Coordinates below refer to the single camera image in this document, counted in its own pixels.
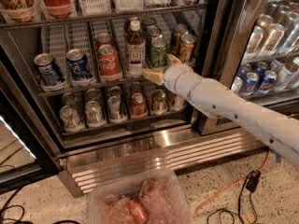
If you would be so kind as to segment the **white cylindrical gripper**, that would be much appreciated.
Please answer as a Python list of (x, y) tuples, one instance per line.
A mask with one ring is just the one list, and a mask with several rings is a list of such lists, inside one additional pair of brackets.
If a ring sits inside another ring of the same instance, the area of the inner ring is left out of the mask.
[(178, 94), (190, 103), (192, 101), (192, 89), (203, 78), (172, 54), (167, 55), (167, 64), (171, 66), (165, 72), (161, 69), (144, 69), (144, 78), (159, 86), (164, 84), (169, 91)]

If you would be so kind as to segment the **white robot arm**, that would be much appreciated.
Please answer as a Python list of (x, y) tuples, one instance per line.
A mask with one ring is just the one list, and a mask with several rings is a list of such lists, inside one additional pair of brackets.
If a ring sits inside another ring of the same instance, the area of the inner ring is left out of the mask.
[(299, 166), (299, 120), (249, 102), (211, 78), (201, 77), (185, 63), (145, 68), (145, 79), (180, 95), (206, 116), (225, 117)]

